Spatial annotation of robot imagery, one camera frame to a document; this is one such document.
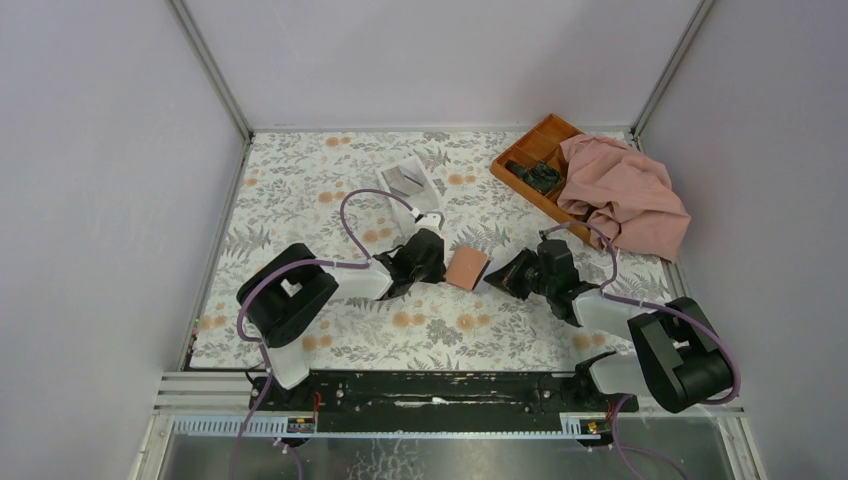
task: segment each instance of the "floral tablecloth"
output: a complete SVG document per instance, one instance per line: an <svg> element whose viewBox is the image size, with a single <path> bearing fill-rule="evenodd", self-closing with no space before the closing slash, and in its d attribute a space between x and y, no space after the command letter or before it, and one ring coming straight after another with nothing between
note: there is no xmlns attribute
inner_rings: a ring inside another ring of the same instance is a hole
<svg viewBox="0 0 848 480"><path fill-rule="evenodd" d="M624 140L622 132L604 133ZM448 259L470 245L509 260L535 248L538 231L555 222L489 173L492 160L521 133L260 133L227 229L211 291L191 351L192 368L245 368L261 362L255 344L235 332L236 291L294 242L319 258L362 260L339 223L345 194L377 188L377 169L417 156L444 198ZM351 227L373 253L404 241L389 200L353 199ZM567 232L581 277L600 282L610 259ZM621 252L616 293L668 300L659 258ZM255 333L252 326L248 331ZM544 299L513 299L495 289L472 294L447 284L415 285L402 299L349 299L328 304L300 339L312 367L339 369L554 370L632 346L574 328Z"/></svg>

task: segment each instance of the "pink towel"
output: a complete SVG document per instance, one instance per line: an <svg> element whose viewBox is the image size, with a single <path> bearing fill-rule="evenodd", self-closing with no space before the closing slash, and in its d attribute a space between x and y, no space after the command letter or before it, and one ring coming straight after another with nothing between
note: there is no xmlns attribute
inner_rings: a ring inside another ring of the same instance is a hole
<svg viewBox="0 0 848 480"><path fill-rule="evenodd" d="M560 208L583 218L595 207L586 221L613 245L677 260L690 217L671 191L665 166L606 137L576 135L560 146L568 162ZM603 247L595 233L591 242Z"/></svg>

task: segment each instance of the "wooden box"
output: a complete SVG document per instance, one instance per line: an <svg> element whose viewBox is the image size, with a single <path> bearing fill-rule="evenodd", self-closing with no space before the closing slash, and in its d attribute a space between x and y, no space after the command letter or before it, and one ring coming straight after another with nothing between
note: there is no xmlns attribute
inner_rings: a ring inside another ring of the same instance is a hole
<svg viewBox="0 0 848 480"><path fill-rule="evenodd" d="M550 114L545 117L526 135L521 137L515 145L509 147L492 163L492 174L518 192L522 197L530 200L540 210L548 214L559 223L577 221L574 217L559 208L556 204L559 194L565 187L565 176L568 172L568 163L559 147L560 142L583 132L571 126L565 120ZM527 168L532 168L538 162L545 162L557 169L562 174L562 180L547 195L542 195L536 189L524 183L506 169L506 162L512 160ZM589 243L589 229L574 226L568 229L581 240Z"/></svg>

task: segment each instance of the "gray wall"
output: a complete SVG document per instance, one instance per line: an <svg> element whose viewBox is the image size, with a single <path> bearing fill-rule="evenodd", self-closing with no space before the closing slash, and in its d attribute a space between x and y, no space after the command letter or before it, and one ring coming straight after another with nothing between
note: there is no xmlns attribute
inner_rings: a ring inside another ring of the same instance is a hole
<svg viewBox="0 0 848 480"><path fill-rule="evenodd" d="M698 0L190 0L257 128L629 125Z"/></svg>
<svg viewBox="0 0 848 480"><path fill-rule="evenodd" d="M126 478L240 140L164 0L0 10L0 477Z"/></svg>
<svg viewBox="0 0 848 480"><path fill-rule="evenodd" d="M718 2L644 135L777 479L848 477L846 18L840 0Z"/></svg>

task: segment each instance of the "white plastic container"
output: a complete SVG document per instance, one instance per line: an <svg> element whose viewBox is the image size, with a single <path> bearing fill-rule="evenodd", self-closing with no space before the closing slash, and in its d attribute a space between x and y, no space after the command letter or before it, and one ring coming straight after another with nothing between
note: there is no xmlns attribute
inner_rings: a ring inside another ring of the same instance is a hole
<svg viewBox="0 0 848 480"><path fill-rule="evenodd" d="M401 167L404 174L407 177L412 178L416 183L420 184L423 187L423 190L415 193L414 195L405 196L397 190L389 188L389 184L386 182L383 172L392 170L395 167ZM441 212L444 209L442 196L439 194L439 190L433 183L433 179L430 178L427 169L424 168L424 165L421 164L418 157L408 157L399 162L394 162L384 166L380 170L377 170L377 179L380 182L380 188L387 192L397 194L409 202L410 205L420 210L421 213L429 210L438 210ZM392 204L392 212L395 215L395 220L400 226L400 231L405 235L412 235L415 233L414 219L406 211L406 208L395 201L391 201L390 203Z"/></svg>

